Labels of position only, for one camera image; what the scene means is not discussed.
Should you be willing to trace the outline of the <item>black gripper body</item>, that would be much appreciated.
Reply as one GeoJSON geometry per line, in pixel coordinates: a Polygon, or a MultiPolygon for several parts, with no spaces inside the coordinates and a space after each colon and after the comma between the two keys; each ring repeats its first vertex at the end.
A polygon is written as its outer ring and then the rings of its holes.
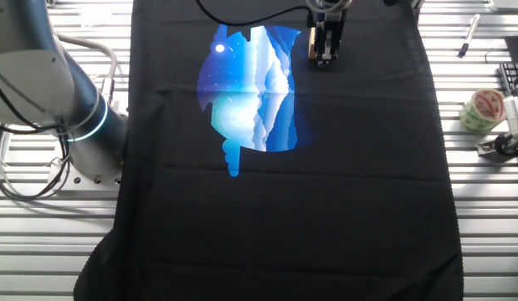
{"type": "Polygon", "coordinates": [[[311,12],[307,15],[307,27],[308,28],[314,28],[316,26],[317,22],[323,22],[323,23],[339,23],[338,28],[338,38],[337,41],[341,39],[342,32],[345,26],[346,21],[346,10],[336,10],[328,13],[318,13],[318,12],[311,12]]]}

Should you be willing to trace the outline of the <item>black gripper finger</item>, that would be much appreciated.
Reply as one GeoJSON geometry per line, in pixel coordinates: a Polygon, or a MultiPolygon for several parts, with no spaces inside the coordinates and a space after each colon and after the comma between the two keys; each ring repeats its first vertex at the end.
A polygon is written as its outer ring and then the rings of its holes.
{"type": "Polygon", "coordinates": [[[316,59],[318,61],[322,60],[322,54],[324,52],[323,50],[323,31],[324,31],[324,23],[323,22],[317,22],[315,26],[315,52],[316,52],[316,59]]]}
{"type": "Polygon", "coordinates": [[[338,28],[339,23],[324,23],[323,31],[323,54],[319,65],[325,65],[338,58],[338,28]]]}

